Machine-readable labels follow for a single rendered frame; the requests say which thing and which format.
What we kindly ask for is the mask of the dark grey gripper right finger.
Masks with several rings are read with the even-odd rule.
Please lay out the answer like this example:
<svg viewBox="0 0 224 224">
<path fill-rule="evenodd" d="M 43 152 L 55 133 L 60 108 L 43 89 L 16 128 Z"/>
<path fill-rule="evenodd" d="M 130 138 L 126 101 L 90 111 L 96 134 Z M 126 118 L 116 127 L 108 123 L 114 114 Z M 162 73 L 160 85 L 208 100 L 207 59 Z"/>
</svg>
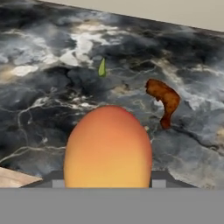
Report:
<svg viewBox="0 0 224 224">
<path fill-rule="evenodd" d="M 152 171 L 151 188 L 194 188 L 194 185 L 176 180 L 168 171 Z"/>
</svg>

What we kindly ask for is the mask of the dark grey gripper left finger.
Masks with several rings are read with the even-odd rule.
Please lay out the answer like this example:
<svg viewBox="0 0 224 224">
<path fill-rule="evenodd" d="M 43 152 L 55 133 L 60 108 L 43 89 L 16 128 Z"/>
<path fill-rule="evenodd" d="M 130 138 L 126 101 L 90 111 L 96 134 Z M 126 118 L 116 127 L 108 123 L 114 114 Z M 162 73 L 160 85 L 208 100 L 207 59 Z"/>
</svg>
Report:
<svg viewBox="0 0 224 224">
<path fill-rule="evenodd" d="M 52 171 L 44 176 L 41 180 L 35 181 L 24 188 L 64 188 L 64 175 L 63 171 Z"/>
</svg>

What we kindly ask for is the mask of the orange yellow mango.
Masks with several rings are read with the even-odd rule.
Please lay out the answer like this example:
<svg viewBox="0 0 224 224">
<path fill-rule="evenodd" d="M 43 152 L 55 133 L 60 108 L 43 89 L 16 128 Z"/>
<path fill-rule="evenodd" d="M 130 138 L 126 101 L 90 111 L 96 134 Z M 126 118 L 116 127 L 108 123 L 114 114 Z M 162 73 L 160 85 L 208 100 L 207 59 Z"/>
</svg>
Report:
<svg viewBox="0 0 224 224">
<path fill-rule="evenodd" d="M 151 179 L 151 141 L 126 109 L 103 106 L 87 113 L 66 145 L 65 186 L 147 188 Z"/>
</svg>

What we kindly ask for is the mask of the brown chicken drumstick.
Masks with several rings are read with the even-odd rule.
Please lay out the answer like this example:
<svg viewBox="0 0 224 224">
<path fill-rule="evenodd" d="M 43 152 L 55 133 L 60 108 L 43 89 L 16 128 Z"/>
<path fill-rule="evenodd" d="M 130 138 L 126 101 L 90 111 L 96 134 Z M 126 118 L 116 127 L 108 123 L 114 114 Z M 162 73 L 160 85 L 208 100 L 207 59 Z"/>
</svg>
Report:
<svg viewBox="0 0 224 224">
<path fill-rule="evenodd" d="M 164 114 L 160 120 L 163 129 L 171 127 L 172 114 L 177 109 L 180 96 L 178 93 L 163 83 L 161 80 L 148 79 L 145 85 L 146 93 L 161 101 L 164 105 Z"/>
</svg>

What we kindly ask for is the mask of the green lemon wedge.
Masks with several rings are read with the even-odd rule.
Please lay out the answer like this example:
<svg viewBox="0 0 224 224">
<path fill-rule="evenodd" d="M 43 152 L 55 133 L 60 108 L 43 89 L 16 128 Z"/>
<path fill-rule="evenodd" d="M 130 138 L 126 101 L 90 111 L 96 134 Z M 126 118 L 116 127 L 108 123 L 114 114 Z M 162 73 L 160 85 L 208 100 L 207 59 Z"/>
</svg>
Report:
<svg viewBox="0 0 224 224">
<path fill-rule="evenodd" d="M 106 75 L 106 60 L 102 59 L 98 69 L 98 75 L 104 77 Z"/>
</svg>

